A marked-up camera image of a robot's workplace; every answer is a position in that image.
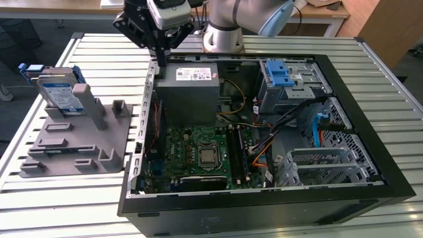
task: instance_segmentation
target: wooden desk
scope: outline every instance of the wooden desk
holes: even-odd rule
[[[122,9],[101,9],[101,0],[0,0],[0,18],[113,20],[119,12]],[[302,14],[305,24],[330,25],[326,37],[335,37],[350,17],[343,7],[331,11],[313,5],[302,9]],[[299,23],[299,14],[289,22]]]

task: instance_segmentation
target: green circuit board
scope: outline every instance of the green circuit board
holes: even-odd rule
[[[153,179],[158,192],[170,192],[170,178],[189,176],[226,176],[227,189],[257,188],[262,184],[259,171],[250,174],[250,181],[234,183],[231,179],[231,162],[227,149],[226,127],[169,128],[166,136],[166,153],[163,176]],[[245,146],[253,145],[253,133],[249,127],[241,129]],[[202,149],[215,151],[219,162],[217,166],[205,168],[201,162]]]

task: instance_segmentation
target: ram slot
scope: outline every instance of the ram slot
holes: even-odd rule
[[[246,170],[245,170],[245,153],[243,144],[241,140],[239,129],[230,128],[226,130],[227,149],[231,163],[231,175],[235,184],[246,182]]]

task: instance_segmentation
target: power supply label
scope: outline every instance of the power supply label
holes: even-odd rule
[[[211,68],[178,68],[177,70],[177,80],[211,80],[213,79]]]
[[[73,94],[73,86],[69,83],[45,83],[43,87],[62,111],[70,113],[82,112],[83,106]]]

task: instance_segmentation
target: blue plastic tab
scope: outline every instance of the blue plastic tab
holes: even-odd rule
[[[22,76],[25,76],[29,83],[31,84],[31,78],[27,77],[26,73],[27,72],[42,72],[45,69],[45,65],[43,64],[34,64],[30,67],[27,67],[27,64],[22,63],[18,68],[19,68],[19,72],[21,72]]]
[[[313,119],[313,138],[314,138],[317,147],[322,147],[321,140],[319,140],[319,122],[322,118],[330,118],[330,116],[325,115],[323,113],[318,113]]]
[[[79,83],[86,83],[86,78],[82,75],[81,68],[77,65],[74,65],[73,71],[74,71],[74,75],[75,75],[75,77],[78,79],[78,82]]]
[[[267,71],[275,87],[293,87],[295,82],[290,77],[290,69],[286,67],[282,60],[266,61]]]

